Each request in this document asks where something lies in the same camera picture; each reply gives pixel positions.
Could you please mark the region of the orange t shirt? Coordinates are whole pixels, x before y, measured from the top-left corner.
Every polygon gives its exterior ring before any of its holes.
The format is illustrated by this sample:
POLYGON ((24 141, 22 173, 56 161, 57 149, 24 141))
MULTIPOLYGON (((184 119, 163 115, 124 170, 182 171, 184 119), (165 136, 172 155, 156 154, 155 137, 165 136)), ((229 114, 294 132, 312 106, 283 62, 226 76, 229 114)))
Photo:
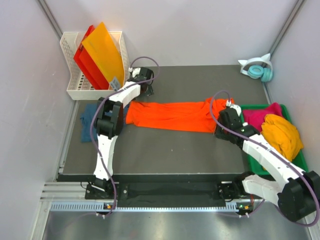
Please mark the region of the orange t shirt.
POLYGON ((156 103, 132 101, 125 123, 137 127, 161 130, 213 133, 216 128, 215 118, 226 108, 227 99, 211 99, 198 102, 156 103))

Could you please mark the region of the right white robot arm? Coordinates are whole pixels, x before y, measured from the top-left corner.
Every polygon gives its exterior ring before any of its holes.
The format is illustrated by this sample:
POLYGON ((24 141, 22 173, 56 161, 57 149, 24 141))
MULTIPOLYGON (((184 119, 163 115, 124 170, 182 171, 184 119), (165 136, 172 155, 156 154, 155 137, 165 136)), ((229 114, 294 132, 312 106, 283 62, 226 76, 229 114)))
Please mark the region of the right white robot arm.
POLYGON ((255 195, 272 203, 289 221, 297 223, 310 214, 320 220, 320 176, 306 172, 283 157, 252 125, 242 122, 240 106, 231 104, 220 111, 213 120, 217 138, 237 145, 244 153, 254 158, 273 180, 267 180, 247 171, 232 181, 234 194, 239 198, 255 195))

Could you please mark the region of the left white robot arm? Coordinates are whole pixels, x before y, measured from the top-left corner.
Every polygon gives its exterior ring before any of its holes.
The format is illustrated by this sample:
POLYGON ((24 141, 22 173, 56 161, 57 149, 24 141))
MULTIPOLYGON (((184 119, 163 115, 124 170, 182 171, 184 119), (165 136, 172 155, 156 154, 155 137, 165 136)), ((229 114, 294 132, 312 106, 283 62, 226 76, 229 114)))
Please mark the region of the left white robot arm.
POLYGON ((154 72, 146 67, 129 68, 129 79, 124 86, 110 97, 98 100, 97 114, 93 118, 93 127, 97 134, 97 161, 91 183, 98 195, 109 198, 114 193, 111 176, 112 161, 116 141, 125 124, 125 108, 136 97, 152 95, 154 72))

